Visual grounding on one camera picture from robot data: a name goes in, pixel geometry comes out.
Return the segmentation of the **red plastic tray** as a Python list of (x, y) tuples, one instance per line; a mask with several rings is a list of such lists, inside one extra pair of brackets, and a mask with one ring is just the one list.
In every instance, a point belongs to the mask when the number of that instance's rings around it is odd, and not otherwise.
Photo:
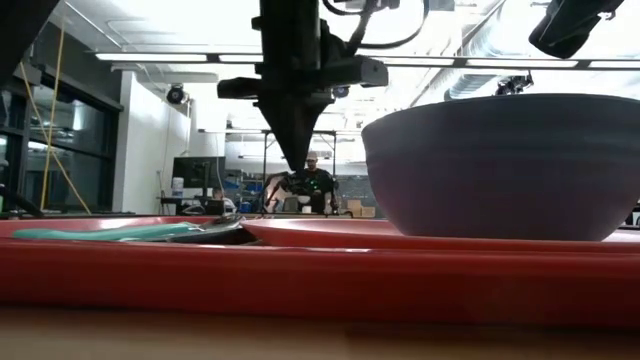
[(13, 238), (145, 219), (0, 220), (0, 304), (640, 328), (640, 254)]

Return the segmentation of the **black metal station frame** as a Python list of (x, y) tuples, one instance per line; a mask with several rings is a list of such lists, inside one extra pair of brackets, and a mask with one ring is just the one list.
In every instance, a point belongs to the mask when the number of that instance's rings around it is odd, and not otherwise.
[[(276, 174), (276, 176), (280, 176), (281, 179), (276, 182), (276, 185), (272, 190), (268, 189), (268, 186), (271, 183), (271, 179), (267, 177), (267, 174), (266, 174), (267, 150), (271, 145), (273, 145), (276, 142), (276, 140), (273, 140), (272, 142), (269, 141), (269, 135), (271, 134), (271, 130), (263, 130), (262, 133), (264, 134), (264, 145), (263, 145), (263, 166), (262, 166), (263, 185), (262, 185), (262, 192), (261, 192), (261, 198), (262, 198), (261, 213), (265, 214), (267, 212), (269, 213), (273, 212), (273, 209), (271, 208), (271, 203), (273, 202), (273, 197), (275, 196), (276, 192), (279, 191), (280, 189), (289, 190), (294, 195), (300, 195), (300, 196), (305, 195), (306, 189), (305, 189), (304, 183), (301, 180), (299, 180), (295, 175), (295, 173), (298, 171), (294, 171), (293, 173), (285, 171), (285, 172)], [(335, 152), (336, 146), (337, 146), (337, 140), (339, 136), (350, 136), (350, 135), (359, 136), (359, 133), (354, 131), (335, 131), (335, 130), (314, 130), (313, 131), (313, 136), (319, 136), (320, 138), (322, 138), (324, 135), (331, 136), (333, 138), (333, 142), (329, 144), (329, 147), (332, 149), (333, 152)]]

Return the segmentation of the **pink round plate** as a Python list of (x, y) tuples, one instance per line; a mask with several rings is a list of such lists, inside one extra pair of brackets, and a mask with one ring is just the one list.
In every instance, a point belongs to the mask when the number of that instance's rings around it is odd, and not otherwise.
[(386, 220), (258, 219), (242, 226), (279, 247), (640, 254), (640, 231), (620, 230), (603, 241), (589, 242), (407, 236)]

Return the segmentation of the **person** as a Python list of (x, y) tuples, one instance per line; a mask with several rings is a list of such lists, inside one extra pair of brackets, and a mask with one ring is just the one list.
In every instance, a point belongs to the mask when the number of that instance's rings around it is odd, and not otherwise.
[(332, 214), (334, 205), (334, 180), (332, 175), (318, 167), (318, 156), (315, 151), (309, 151), (306, 157), (307, 167), (295, 173), (296, 177), (304, 183), (309, 197), (306, 204), (300, 203), (298, 208), (311, 207), (312, 213)]

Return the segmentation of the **black-handled knife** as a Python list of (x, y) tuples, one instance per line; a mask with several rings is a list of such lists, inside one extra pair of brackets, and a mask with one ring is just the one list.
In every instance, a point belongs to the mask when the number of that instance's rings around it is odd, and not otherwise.
[(168, 237), (167, 241), (197, 245), (247, 245), (258, 242), (258, 239), (244, 228), (239, 227), (184, 233)]

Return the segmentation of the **silver ventilation duct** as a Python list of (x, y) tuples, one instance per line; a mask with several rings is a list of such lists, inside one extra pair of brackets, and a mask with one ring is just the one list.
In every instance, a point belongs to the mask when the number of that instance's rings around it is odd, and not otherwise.
[(444, 100), (474, 97), (487, 83), (495, 84), (496, 78), (495, 74), (463, 74), (444, 92)]

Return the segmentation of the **silver metal fork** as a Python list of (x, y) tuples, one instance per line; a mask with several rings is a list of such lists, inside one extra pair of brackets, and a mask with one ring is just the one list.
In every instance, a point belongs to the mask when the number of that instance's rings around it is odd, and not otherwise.
[(241, 228), (241, 223), (244, 220), (245, 217), (240, 214), (227, 214), (221, 217), (211, 218), (210, 220), (198, 225), (198, 228), (206, 232), (232, 231)]

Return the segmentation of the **black window frame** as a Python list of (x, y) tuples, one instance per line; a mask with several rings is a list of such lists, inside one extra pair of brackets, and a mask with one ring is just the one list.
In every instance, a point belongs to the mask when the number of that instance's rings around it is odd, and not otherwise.
[(0, 85), (0, 184), (46, 210), (109, 211), (122, 111), (51, 67), (19, 65)]

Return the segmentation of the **teal cloth napkin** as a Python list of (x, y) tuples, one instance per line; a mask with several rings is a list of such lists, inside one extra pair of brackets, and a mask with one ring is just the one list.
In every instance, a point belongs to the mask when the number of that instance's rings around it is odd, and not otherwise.
[(13, 232), (13, 238), (49, 240), (120, 241), (122, 239), (166, 238), (173, 235), (202, 231), (196, 224), (182, 222), (146, 226), (129, 226), (102, 230), (72, 231), (56, 229), (22, 229)]

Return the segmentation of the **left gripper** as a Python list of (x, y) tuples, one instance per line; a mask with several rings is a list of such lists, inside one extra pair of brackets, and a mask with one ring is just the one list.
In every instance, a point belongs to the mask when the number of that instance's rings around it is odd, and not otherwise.
[[(337, 87), (382, 87), (389, 81), (384, 63), (357, 53), (375, 0), (366, 0), (349, 41), (330, 33), (319, 17), (319, 0), (259, 0), (260, 15), (252, 27), (261, 33), (262, 61), (256, 78), (222, 80), (224, 99), (329, 96)], [(318, 117), (333, 101), (259, 101), (257, 106), (275, 136), (291, 170), (304, 167)]]

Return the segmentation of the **blue bowl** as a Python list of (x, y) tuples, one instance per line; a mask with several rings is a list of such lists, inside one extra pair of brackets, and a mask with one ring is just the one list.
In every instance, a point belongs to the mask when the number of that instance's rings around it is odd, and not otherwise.
[(403, 234), (600, 241), (640, 201), (640, 100), (490, 96), (362, 131), (375, 199)]

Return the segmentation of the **black monitor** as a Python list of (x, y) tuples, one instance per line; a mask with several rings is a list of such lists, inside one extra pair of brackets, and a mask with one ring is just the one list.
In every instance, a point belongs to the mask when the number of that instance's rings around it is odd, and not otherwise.
[(224, 157), (175, 157), (172, 176), (182, 178), (185, 188), (219, 188), (224, 171)]

